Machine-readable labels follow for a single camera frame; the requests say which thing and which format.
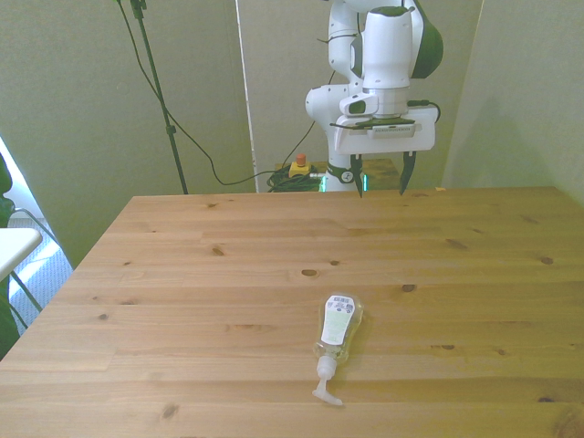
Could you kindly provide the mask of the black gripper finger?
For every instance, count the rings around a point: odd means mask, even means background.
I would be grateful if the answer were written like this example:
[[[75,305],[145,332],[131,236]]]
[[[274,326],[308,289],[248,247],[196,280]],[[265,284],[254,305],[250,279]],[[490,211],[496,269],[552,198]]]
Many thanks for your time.
[[[350,156],[350,170],[353,175],[353,180],[356,185],[357,192],[360,197],[363,196],[363,180],[362,180],[362,158],[360,154],[352,154]]]
[[[403,195],[408,187],[410,179],[412,178],[413,170],[416,163],[416,152],[405,151],[402,155],[403,167],[400,177],[400,195]]]

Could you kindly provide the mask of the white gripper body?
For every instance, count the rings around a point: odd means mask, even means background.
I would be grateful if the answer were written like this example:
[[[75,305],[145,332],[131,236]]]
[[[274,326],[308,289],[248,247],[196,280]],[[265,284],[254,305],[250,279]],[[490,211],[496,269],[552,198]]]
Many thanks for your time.
[[[428,151],[435,144],[435,107],[409,109],[388,120],[341,116],[335,123],[338,154]]]

